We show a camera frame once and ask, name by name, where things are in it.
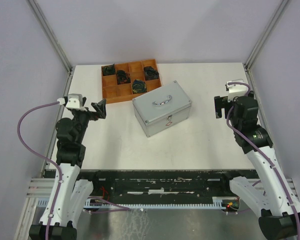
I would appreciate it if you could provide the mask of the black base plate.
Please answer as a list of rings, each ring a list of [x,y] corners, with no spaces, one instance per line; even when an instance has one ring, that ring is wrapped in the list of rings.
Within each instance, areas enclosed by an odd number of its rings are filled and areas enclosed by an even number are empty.
[[[123,204],[211,204],[233,197],[230,180],[256,181],[255,170],[81,170],[78,179],[93,182],[94,196]]]

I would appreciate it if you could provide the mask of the grey metal first aid box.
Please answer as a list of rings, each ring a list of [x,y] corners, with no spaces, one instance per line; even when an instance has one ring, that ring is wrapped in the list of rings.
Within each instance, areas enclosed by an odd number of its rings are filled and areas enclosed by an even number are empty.
[[[192,100],[173,81],[132,100],[134,114],[146,137],[151,137],[189,118]]]

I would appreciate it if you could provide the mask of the wooden compartment tray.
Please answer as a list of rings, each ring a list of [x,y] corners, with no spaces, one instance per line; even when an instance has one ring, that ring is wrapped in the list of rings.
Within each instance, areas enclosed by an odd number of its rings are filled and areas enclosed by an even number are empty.
[[[131,101],[162,86],[155,59],[103,65],[101,84],[108,104]]]

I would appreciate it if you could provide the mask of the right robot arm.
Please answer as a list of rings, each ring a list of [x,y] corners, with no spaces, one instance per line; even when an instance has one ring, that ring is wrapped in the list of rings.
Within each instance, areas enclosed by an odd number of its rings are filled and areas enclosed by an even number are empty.
[[[258,123],[259,105],[252,94],[214,97],[216,118],[226,115],[236,143],[254,166],[264,191],[256,189],[246,177],[226,178],[219,183],[221,193],[233,193],[243,200],[258,218],[268,240],[289,237],[300,239],[300,202],[286,180],[268,132]]]

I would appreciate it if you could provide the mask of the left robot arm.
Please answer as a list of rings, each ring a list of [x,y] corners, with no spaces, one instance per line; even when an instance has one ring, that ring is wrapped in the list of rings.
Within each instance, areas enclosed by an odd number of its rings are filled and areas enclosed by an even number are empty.
[[[91,103],[93,111],[84,106],[85,102],[86,98],[80,95],[67,96],[61,101],[73,117],[61,118],[55,125],[57,153],[54,184],[39,223],[29,229],[32,240],[75,240],[78,220],[87,198],[101,189],[98,180],[79,179],[78,176],[86,152],[82,142],[88,124],[106,118],[107,101],[102,99]]]

